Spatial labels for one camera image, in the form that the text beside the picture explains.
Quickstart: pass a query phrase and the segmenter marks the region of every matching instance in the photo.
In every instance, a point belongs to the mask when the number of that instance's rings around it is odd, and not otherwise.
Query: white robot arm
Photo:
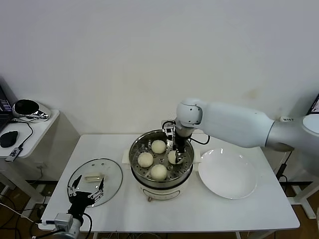
[[[240,147],[265,146],[277,151],[297,148],[319,155],[319,115],[279,122],[256,110],[191,98],[178,104],[176,114],[177,138],[189,138],[200,129]]]

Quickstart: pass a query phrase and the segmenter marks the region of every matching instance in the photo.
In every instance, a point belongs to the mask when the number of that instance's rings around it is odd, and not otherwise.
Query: computer mouse
[[[0,136],[0,146],[2,148],[8,148],[15,144],[18,131],[9,131]]]

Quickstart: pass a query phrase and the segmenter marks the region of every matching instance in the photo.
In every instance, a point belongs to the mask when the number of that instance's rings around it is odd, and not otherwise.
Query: speaker
[[[13,113],[28,122],[44,122],[51,117],[51,111],[47,107],[28,99],[15,102]]]

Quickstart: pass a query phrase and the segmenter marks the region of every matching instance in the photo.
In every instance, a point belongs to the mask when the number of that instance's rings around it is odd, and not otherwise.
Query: floor
[[[45,196],[50,196],[55,188],[55,185],[47,185],[43,191]],[[287,196],[294,196],[294,193],[290,187],[286,191]],[[15,190],[9,190],[6,193],[13,203],[17,210],[24,208],[24,205],[27,203],[29,197],[24,194],[19,188]],[[6,199],[2,198],[1,202],[13,207],[12,203]],[[319,207],[319,192],[315,193],[309,198],[309,203],[311,204],[314,210],[317,210]],[[40,208],[37,210],[32,210],[30,218],[35,221],[39,219],[39,216],[44,211],[44,206],[36,205],[35,208]],[[286,230],[278,231],[276,234],[271,234],[267,239],[319,239],[319,232],[317,227],[316,220],[309,220],[302,210],[301,206],[293,206],[301,226],[295,230]],[[30,239],[31,234],[33,236],[43,235],[47,232],[43,232],[37,228],[36,225],[32,225],[28,220],[21,218],[20,216],[14,214],[9,209],[1,206],[0,207],[0,239]],[[247,232],[241,232],[242,239],[247,238]],[[53,239],[54,237],[48,236],[46,239]],[[128,234],[128,233],[106,233],[99,234],[99,239],[111,238],[111,239],[236,239],[235,233],[188,233],[188,234]]]

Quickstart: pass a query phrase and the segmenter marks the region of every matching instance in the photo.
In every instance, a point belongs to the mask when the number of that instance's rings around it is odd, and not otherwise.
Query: white plate
[[[229,199],[248,197],[257,186],[254,166],[240,153],[213,149],[198,164],[201,180],[212,192]]]

